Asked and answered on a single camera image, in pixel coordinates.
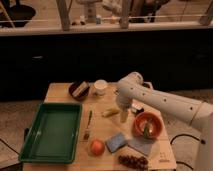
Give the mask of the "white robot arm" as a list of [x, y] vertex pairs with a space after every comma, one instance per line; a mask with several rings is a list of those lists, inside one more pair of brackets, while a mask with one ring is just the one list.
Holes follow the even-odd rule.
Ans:
[[117, 84], [116, 103], [127, 111], [133, 100], [171, 114], [201, 132], [193, 171], [213, 171], [213, 104], [143, 86], [143, 77], [131, 72]]

